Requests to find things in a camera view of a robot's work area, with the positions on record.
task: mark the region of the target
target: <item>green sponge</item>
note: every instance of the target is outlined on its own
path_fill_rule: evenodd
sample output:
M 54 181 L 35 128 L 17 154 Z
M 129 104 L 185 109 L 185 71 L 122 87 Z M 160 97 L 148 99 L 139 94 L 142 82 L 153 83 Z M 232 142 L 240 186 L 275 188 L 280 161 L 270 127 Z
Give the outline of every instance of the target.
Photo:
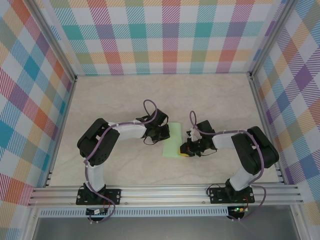
M 170 137 L 163 141 L 163 157 L 181 158 L 179 155 L 182 145 L 182 125 L 180 122 L 169 122 Z

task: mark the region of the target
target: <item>marble surface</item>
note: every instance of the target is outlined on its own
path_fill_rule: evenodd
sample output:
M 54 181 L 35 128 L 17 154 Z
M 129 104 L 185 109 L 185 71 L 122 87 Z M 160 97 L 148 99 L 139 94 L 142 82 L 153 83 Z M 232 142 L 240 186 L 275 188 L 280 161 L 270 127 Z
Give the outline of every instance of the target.
M 78 186 L 85 181 L 77 142 L 97 119 L 126 122 L 146 113 L 143 100 L 153 100 L 182 123 L 182 141 L 190 129 L 189 112 L 198 122 L 209 120 L 216 132 L 259 126 L 258 111 L 245 74 L 123 75 L 79 77 L 51 177 L 51 186 Z M 241 166 L 235 150 L 206 157 L 163 157 L 163 143 L 145 145 L 127 139 L 114 146 L 104 168 L 108 185 L 224 183 Z M 277 182 L 274 167 L 259 182 Z

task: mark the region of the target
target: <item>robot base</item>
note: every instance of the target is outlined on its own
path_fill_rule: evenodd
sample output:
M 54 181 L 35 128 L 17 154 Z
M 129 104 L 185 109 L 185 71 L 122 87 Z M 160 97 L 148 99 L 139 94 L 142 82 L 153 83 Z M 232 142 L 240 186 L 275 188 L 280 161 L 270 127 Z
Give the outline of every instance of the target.
M 106 185 L 98 191 L 99 194 L 109 198 L 115 205 L 120 204 L 121 189 L 106 189 Z M 83 188 L 80 188 L 76 197 L 76 205 L 108 205 L 108 201 L 99 197 L 94 192 L 90 191 L 84 183 Z
M 255 202 L 254 192 L 251 187 L 242 190 L 241 195 L 235 197 L 233 201 L 228 197 L 224 187 L 210 187 L 208 193 L 211 204 L 253 204 Z

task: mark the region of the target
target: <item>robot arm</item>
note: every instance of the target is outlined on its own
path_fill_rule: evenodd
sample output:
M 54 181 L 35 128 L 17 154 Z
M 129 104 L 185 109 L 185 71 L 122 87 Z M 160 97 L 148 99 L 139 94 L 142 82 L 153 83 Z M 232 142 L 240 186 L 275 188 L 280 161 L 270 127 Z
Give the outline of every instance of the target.
M 143 123 L 152 119 L 155 113 L 150 116 L 144 116 L 137 118 L 132 123 Z M 170 137 L 168 124 L 164 124 L 165 119 L 168 116 L 157 110 L 155 119 L 147 124 L 125 124 L 115 126 L 110 129 L 104 136 L 95 154 L 89 159 L 87 177 L 92 188 L 99 192 L 105 187 L 104 181 L 104 163 L 109 157 L 112 149 L 117 141 L 126 139 L 141 139 L 151 137 L 154 143 L 162 141 Z M 106 128 L 115 125 L 113 122 L 106 122 L 104 119 L 97 119 L 85 134 L 80 138 L 77 143 L 77 147 L 80 150 L 80 155 L 87 158 L 97 145 L 99 137 L 102 136 Z M 85 183 L 85 189 L 90 191 L 87 183 Z
M 210 123 L 206 120 L 196 125 L 199 130 L 206 133 L 214 133 Z M 279 154 L 266 135 L 257 126 L 251 127 L 247 130 L 258 143 L 261 150 L 264 168 L 270 168 L 279 160 Z M 206 149 L 235 149 L 242 167 L 236 172 L 234 176 L 228 179 L 225 183 L 225 192 L 230 201 L 236 197 L 241 196 L 243 191 L 249 187 L 250 182 L 257 177 L 261 171 L 261 160 L 258 150 L 254 146 L 252 140 L 244 133 L 225 133 L 212 135 L 201 134 L 201 139 L 192 141 L 194 138 L 190 135 L 187 142 L 180 147 L 180 154 L 183 156 L 201 156 Z

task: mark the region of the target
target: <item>colorful plaid backdrop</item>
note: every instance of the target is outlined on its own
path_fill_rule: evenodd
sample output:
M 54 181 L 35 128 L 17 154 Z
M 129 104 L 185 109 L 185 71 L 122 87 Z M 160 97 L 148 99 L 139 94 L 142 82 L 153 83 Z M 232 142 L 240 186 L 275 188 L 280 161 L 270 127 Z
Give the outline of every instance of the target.
M 320 234 L 320 0 L 300 0 L 256 79 L 281 163 Z
M 247 72 L 281 0 L 37 2 L 74 69 L 99 75 Z
M 22 0 L 0 0 L 0 240 L 21 231 L 72 82 Z

